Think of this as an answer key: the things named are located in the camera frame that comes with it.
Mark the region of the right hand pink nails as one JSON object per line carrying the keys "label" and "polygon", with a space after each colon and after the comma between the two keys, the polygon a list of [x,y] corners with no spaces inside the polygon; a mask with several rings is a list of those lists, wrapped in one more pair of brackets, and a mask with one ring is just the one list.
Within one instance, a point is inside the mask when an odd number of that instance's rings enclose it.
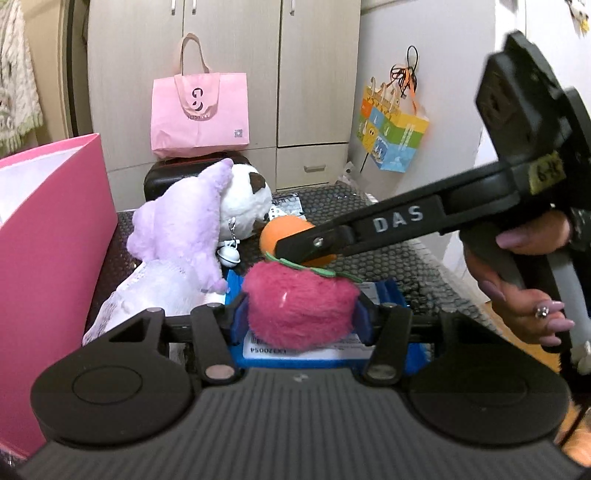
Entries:
{"label": "right hand pink nails", "polygon": [[[499,248],[517,255],[546,255],[569,243],[573,228],[567,216],[550,211],[520,227],[496,237]],[[556,294],[527,289],[501,272],[498,260],[484,256],[474,242],[464,244],[469,272],[492,303],[493,311],[521,341],[544,347],[561,344],[560,334],[572,330],[575,322],[563,313],[565,304]]]}

